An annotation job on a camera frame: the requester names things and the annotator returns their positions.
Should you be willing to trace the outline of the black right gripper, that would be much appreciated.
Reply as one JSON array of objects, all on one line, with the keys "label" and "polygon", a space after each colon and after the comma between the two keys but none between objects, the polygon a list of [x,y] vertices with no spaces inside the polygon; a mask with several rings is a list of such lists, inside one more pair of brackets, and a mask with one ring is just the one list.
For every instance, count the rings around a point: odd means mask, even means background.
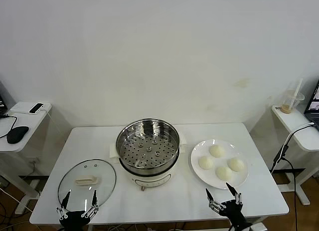
[{"label": "black right gripper", "polygon": [[246,223],[246,220],[241,213],[242,209],[242,194],[238,193],[234,187],[229,183],[226,183],[227,188],[233,195],[234,199],[219,203],[216,201],[210,191],[206,188],[207,199],[209,207],[216,213],[220,213],[221,216],[227,217],[234,227],[241,227]]}]

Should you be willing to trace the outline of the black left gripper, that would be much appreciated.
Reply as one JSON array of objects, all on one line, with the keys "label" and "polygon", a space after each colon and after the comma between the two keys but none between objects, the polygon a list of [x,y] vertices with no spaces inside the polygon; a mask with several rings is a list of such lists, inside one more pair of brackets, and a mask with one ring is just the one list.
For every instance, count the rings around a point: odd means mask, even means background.
[{"label": "black left gripper", "polygon": [[91,207],[87,211],[69,212],[67,210],[70,193],[71,189],[62,200],[60,207],[56,208],[60,224],[64,228],[82,228],[90,222],[90,219],[92,219],[99,210],[97,190],[94,190]]}]

